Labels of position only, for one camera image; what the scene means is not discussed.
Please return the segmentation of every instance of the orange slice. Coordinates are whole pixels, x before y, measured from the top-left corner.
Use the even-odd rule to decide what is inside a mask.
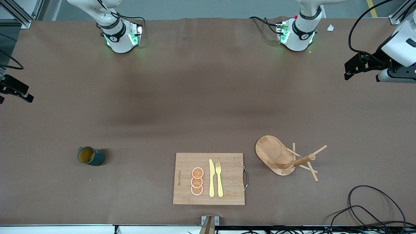
[[[191,193],[193,194],[193,195],[195,195],[195,196],[199,196],[199,195],[201,195],[202,194],[202,192],[204,191],[204,188],[203,187],[201,187],[201,188],[193,188],[193,187],[191,187]]]
[[[204,181],[202,179],[195,179],[195,178],[191,179],[191,186],[193,188],[196,188],[196,189],[201,188],[203,183]]]
[[[195,167],[192,170],[192,177],[195,179],[201,179],[204,176],[204,170],[200,167]]]

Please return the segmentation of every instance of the yellow tape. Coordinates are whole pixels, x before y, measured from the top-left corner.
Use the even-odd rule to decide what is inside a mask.
[[[368,4],[368,8],[371,8],[371,7],[373,7],[373,6],[374,6],[374,4],[373,4],[373,1],[372,1],[372,0],[367,0],[367,4]],[[372,9],[372,10],[370,11],[370,13],[371,13],[371,16],[372,16],[372,17],[377,17],[376,9]]]

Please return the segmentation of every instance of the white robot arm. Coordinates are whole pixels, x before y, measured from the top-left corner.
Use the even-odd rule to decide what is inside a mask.
[[[140,43],[142,26],[120,18],[114,8],[122,0],[67,0],[97,21],[107,45],[116,53],[126,53]]]
[[[338,4],[347,0],[296,0],[300,4],[300,12],[297,18],[278,25],[278,40],[288,49],[293,51],[305,50],[315,35],[315,29],[322,19],[320,5]]]
[[[361,51],[345,63],[345,80],[360,72],[381,70],[376,81],[416,83],[416,10],[370,55]]]

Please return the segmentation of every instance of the table surface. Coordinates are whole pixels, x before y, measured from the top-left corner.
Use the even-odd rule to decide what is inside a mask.
[[[249,19],[148,21],[127,54],[94,22],[33,22],[13,52],[25,69],[8,72],[34,102],[6,95],[0,109],[0,224],[329,224],[360,184],[414,222],[415,86],[376,83],[377,72],[344,81],[354,21],[323,19],[303,52]],[[363,19],[353,45],[373,52],[393,30]],[[301,168],[271,172],[254,150],[264,135],[301,155],[327,144],[312,162],[319,182]],[[102,149],[105,165],[80,164],[80,146]],[[246,205],[173,205],[177,152],[243,153]],[[368,189],[352,202],[401,219]],[[357,222],[345,213],[335,224]]]

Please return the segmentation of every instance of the knife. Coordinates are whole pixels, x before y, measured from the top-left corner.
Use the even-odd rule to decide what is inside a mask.
[[[214,197],[214,175],[215,175],[215,168],[214,163],[212,160],[209,160],[209,196]]]

